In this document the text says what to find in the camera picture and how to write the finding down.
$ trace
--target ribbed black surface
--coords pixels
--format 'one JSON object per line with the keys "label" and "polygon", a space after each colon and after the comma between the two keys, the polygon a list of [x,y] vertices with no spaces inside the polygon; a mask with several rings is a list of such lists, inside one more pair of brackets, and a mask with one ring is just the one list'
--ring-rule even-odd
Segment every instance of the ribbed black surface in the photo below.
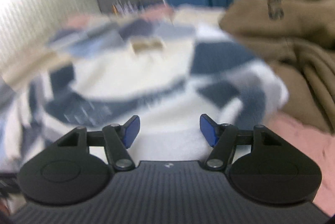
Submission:
{"label": "ribbed black surface", "polygon": [[17,224],[321,224],[329,217],[312,203],[290,208],[253,203],[222,173],[205,171],[197,162],[141,162],[118,173],[89,201],[61,208],[29,203],[12,219]]}

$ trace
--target gray fabric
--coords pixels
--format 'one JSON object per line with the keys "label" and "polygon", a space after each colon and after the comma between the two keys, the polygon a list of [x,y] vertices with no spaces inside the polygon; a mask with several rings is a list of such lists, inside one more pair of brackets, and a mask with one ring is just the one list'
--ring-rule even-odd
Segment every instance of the gray fabric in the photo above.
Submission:
{"label": "gray fabric", "polygon": [[23,136],[21,143],[21,155],[26,155],[38,137],[42,136],[41,124],[32,122],[30,127],[23,128]]}
{"label": "gray fabric", "polygon": [[142,19],[135,20],[131,24],[119,30],[120,36],[123,40],[127,40],[132,36],[149,36],[152,34],[154,25]]}
{"label": "gray fabric", "polygon": [[199,89],[198,92],[220,109],[239,94],[236,87],[227,81],[214,83],[205,88]]}
{"label": "gray fabric", "polygon": [[255,60],[255,56],[237,43],[199,43],[195,47],[191,74],[215,74]]}
{"label": "gray fabric", "polygon": [[280,89],[281,87],[277,85],[269,85],[263,88],[264,94],[266,96],[266,112],[273,112],[276,110],[276,102],[280,100],[280,93],[278,94]]}
{"label": "gray fabric", "polygon": [[52,141],[52,140],[45,139],[45,140],[44,140],[44,147],[47,148],[48,146],[52,145],[53,142],[54,142],[54,141]]}
{"label": "gray fabric", "polygon": [[93,57],[105,50],[126,46],[126,42],[121,38],[117,27],[117,24],[111,23],[108,30],[95,33],[89,38],[87,38],[83,30],[63,29],[51,39],[49,45],[57,48],[59,39],[77,33],[78,37],[82,35],[83,39],[78,39],[73,44],[62,48],[62,51],[66,51],[74,57]]}
{"label": "gray fabric", "polygon": [[0,112],[0,151],[4,151],[3,140],[4,140],[4,134],[5,134],[6,118],[7,118],[7,114],[5,110],[3,109],[2,112]]}
{"label": "gray fabric", "polygon": [[3,145],[0,145],[0,172],[16,173],[19,171],[21,163],[18,160],[9,160],[6,157],[6,152]]}
{"label": "gray fabric", "polygon": [[30,89],[29,89],[29,108],[32,116],[32,121],[31,122],[37,122],[36,121],[36,115],[38,112],[38,103],[37,103],[37,96],[36,96],[36,86],[35,83],[30,84]]}
{"label": "gray fabric", "polygon": [[43,136],[50,142],[55,142],[63,135],[47,126],[43,126]]}
{"label": "gray fabric", "polygon": [[250,63],[230,70],[225,76],[227,80],[237,88],[248,89],[254,86],[261,86],[262,82],[255,72],[250,71]]}
{"label": "gray fabric", "polygon": [[65,124],[102,127],[117,117],[155,104],[165,97],[181,93],[184,89],[185,80],[180,80],[173,86],[160,91],[148,92],[128,100],[114,101],[85,99],[69,89],[58,93],[54,100],[45,106],[45,110]]}
{"label": "gray fabric", "polygon": [[8,107],[15,95],[13,89],[0,77],[0,113],[3,108]]}
{"label": "gray fabric", "polygon": [[69,65],[52,72],[50,74],[50,81],[54,95],[56,96],[59,93],[66,92],[70,82],[73,80],[74,80],[73,65]]}
{"label": "gray fabric", "polygon": [[240,130],[252,130],[264,117],[265,94],[260,88],[253,88],[241,92],[240,99],[243,109],[234,125]]}
{"label": "gray fabric", "polygon": [[177,26],[169,23],[159,23],[156,25],[153,36],[158,36],[163,40],[181,39],[195,35],[195,28],[190,26]]}

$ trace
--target brown cloth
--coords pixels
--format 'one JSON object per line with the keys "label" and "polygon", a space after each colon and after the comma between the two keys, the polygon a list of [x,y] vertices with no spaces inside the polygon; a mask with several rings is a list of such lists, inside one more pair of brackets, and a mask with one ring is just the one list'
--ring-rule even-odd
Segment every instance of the brown cloth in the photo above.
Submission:
{"label": "brown cloth", "polygon": [[285,82],[284,112],[335,132],[335,0],[239,0],[219,25]]}

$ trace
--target bed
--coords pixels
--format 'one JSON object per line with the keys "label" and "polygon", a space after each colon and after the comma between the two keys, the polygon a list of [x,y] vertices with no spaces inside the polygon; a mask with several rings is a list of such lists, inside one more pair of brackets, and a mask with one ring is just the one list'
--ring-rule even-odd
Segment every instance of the bed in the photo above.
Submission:
{"label": "bed", "polygon": [[[182,6],[172,9],[168,6],[159,6],[150,8],[141,15],[120,18],[101,15],[96,0],[15,0],[8,4],[5,9],[0,10],[2,21],[0,29],[3,29],[0,30],[2,31],[0,34],[2,34],[1,40],[4,41],[0,49],[3,57],[0,72],[2,80],[7,84],[10,83],[9,87],[2,85],[0,90],[2,98],[5,99],[2,101],[1,118],[3,121],[10,121],[10,123],[0,124],[2,126],[1,170],[17,172],[24,162],[77,125],[96,129],[107,122],[122,124],[129,118],[130,112],[134,111],[142,119],[141,133],[129,149],[135,162],[203,160],[211,148],[201,134],[189,134],[189,132],[199,133],[199,114],[206,112],[215,117],[217,122],[230,122],[245,129],[268,121],[267,125],[270,129],[320,165],[323,182],[314,202],[328,215],[334,214],[335,210],[330,202],[335,197],[335,184],[331,179],[334,157],[330,144],[333,143],[333,138],[299,124],[292,117],[277,113],[288,98],[285,85],[269,66],[246,48],[241,47],[232,36],[220,30],[218,22],[224,14],[225,11],[220,8]],[[112,47],[118,53],[117,55],[104,54],[104,51],[111,47],[110,44],[106,44],[106,40],[103,40],[104,37],[96,38],[93,43],[83,38],[78,40],[83,30],[96,31],[97,27],[108,30],[108,38],[111,36],[114,38],[115,43]],[[141,58],[136,56],[137,51],[141,52],[143,49],[151,49],[154,46],[158,46],[159,50],[168,51],[166,53],[169,54],[162,59],[162,56],[155,52],[146,56],[146,62],[151,63],[138,63]],[[221,90],[215,86],[217,82],[214,83],[215,85],[208,86],[208,83],[213,81],[210,75],[212,72],[208,74],[207,66],[204,66],[214,53],[213,50],[208,53],[206,51],[214,46],[220,47],[216,50],[217,53],[224,54],[228,50],[231,51],[230,53],[235,53],[234,59],[230,60],[231,64],[238,60],[236,63],[238,66],[234,68],[223,69],[219,62],[220,56],[214,63],[215,68],[220,64],[220,70],[215,71],[215,74],[218,77],[217,73],[219,73],[222,77]],[[202,47],[199,51],[200,55],[197,55],[197,47],[199,49]],[[195,65],[194,60],[198,57],[200,61],[197,64],[202,64],[201,66]],[[137,62],[128,69],[114,70],[118,68],[118,64],[123,64],[124,61],[131,64],[134,60]],[[106,68],[107,64],[110,67],[105,71],[113,74],[101,79],[86,77],[86,75],[96,76],[103,71],[101,68]],[[162,75],[163,69],[169,78],[158,77]],[[80,81],[75,79],[74,75],[79,76]],[[129,95],[133,98],[140,88],[146,92],[151,91],[148,87],[154,87],[156,90],[159,88],[160,96],[146,93],[145,97],[142,96],[135,102],[136,107],[130,108],[130,111],[125,110],[124,115],[113,117],[109,113],[111,104],[116,105],[116,109],[120,111],[125,103],[124,101],[115,102],[115,100],[111,102],[110,91],[102,87],[106,87],[106,79],[115,80],[124,76],[131,76],[129,79],[137,81],[138,86],[135,87],[137,90],[131,90],[129,88],[131,84],[128,82],[115,85],[117,89],[113,88],[115,93],[113,96],[115,95],[118,99],[124,100]],[[141,81],[144,77],[150,81],[147,83]],[[181,90],[184,89],[183,91],[187,92],[166,101],[164,96],[178,94],[181,87],[183,87]],[[201,95],[195,95],[194,91],[200,91]],[[225,94],[227,98],[225,101],[221,96],[213,99],[209,96],[214,93],[213,91],[220,95]],[[57,109],[61,105],[60,102],[64,103],[69,99],[64,97],[64,94],[72,95],[74,92],[76,98],[81,100],[78,109],[86,113],[85,119],[81,120],[82,116],[78,115],[71,116],[73,109],[66,109],[61,114],[67,121],[62,120],[63,118],[52,113],[52,110]],[[13,95],[17,94],[15,103],[6,105],[8,102],[11,103]],[[43,100],[48,99],[49,105],[43,100],[38,101],[41,94]],[[223,100],[222,105],[215,104],[218,100]],[[259,102],[262,104],[257,108],[246,107],[255,106]],[[109,120],[103,120],[101,115],[93,115],[97,112],[87,115],[87,108],[104,110],[105,117],[109,117]],[[173,123],[168,125],[164,123],[167,119]],[[42,135],[36,135],[36,132],[41,130],[42,124],[47,125],[43,128],[47,130]],[[95,155],[103,158],[100,153],[101,151],[94,152]],[[15,208],[17,205],[12,204],[11,210],[15,211]]]}

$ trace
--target pink sheet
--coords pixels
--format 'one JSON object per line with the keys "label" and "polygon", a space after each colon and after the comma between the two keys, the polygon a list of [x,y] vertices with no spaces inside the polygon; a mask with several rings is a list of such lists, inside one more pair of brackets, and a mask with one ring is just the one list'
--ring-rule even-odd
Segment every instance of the pink sheet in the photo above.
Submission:
{"label": "pink sheet", "polygon": [[335,214],[335,136],[311,126],[302,125],[294,118],[276,114],[267,127],[313,159],[322,172],[322,183],[314,204],[326,214]]}

